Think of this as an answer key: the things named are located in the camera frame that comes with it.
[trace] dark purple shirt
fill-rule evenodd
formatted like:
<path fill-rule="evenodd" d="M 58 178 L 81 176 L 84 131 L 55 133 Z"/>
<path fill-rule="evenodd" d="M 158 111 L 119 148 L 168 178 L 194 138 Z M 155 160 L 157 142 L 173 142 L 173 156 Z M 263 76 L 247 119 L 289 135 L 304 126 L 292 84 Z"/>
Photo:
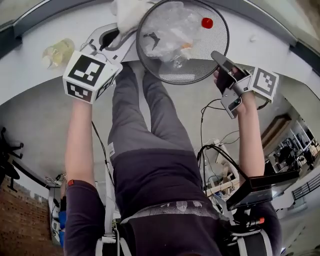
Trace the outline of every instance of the dark purple shirt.
<path fill-rule="evenodd" d="M 116 203 L 122 219 L 150 206 L 179 201 L 198 201 L 215 211 L 201 188 L 193 152 L 143 149 L 123 153 L 114 160 Z M 262 203 L 251 215 L 264 217 L 273 254 L 280 255 L 281 228 L 270 203 Z M 95 255 L 104 234 L 104 206 L 97 190 L 84 181 L 67 189 L 65 255 Z M 160 214 L 130 219 L 123 225 L 133 256 L 198 254 L 221 256 L 220 245 L 228 224 L 195 214 Z"/>

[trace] plastic bag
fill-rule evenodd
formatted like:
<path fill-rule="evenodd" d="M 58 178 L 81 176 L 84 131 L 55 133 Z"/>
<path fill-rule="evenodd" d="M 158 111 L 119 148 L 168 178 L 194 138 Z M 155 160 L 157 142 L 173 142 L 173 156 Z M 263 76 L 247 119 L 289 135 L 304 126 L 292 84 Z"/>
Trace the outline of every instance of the plastic bag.
<path fill-rule="evenodd" d="M 180 68 L 192 57 L 192 47 L 201 27 L 202 16 L 172 1 L 160 5 L 142 27 L 141 47 L 148 57 L 158 57 L 163 62 L 174 61 Z"/>

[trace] black wire mesh basket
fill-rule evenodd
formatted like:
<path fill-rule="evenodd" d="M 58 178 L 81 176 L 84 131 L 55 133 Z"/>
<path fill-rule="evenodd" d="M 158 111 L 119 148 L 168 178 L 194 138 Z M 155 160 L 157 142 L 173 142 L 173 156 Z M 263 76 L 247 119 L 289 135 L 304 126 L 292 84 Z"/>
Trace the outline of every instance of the black wire mesh basket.
<path fill-rule="evenodd" d="M 197 32 L 199 40 L 192 48 L 192 57 L 179 68 L 172 68 L 158 57 L 147 56 L 143 49 L 143 40 L 146 37 L 143 32 L 144 27 L 156 15 L 159 15 L 157 9 L 168 2 L 182 2 L 184 8 L 193 10 L 203 18 L 209 18 L 213 21 L 212 28 L 201 27 L 199 29 Z M 142 65 L 155 77 L 172 85 L 193 84 L 210 76 L 218 68 L 217 62 L 211 58 L 212 51 L 226 55 L 228 47 L 229 29 L 225 19 L 213 7 L 198 0 L 160 1 L 144 15 L 136 34 L 136 50 Z"/>

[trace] brick wall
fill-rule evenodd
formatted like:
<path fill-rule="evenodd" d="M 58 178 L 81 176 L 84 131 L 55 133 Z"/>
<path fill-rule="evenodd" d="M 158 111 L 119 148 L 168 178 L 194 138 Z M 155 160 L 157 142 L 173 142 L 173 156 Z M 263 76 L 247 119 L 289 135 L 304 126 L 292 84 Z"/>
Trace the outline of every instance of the brick wall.
<path fill-rule="evenodd" d="M 7 185 L 0 187 L 0 256 L 62 256 L 50 234 L 48 200 L 14 183 L 17 192 Z"/>

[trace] plastic bottle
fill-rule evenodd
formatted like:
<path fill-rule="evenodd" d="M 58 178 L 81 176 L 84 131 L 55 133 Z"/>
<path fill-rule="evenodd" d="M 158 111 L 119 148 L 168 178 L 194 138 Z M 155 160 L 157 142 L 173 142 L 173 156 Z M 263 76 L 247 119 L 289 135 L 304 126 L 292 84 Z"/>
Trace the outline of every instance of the plastic bottle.
<path fill-rule="evenodd" d="M 56 68 L 62 64 L 67 64 L 74 50 L 74 42 L 65 38 L 44 50 L 42 63 L 46 68 Z"/>

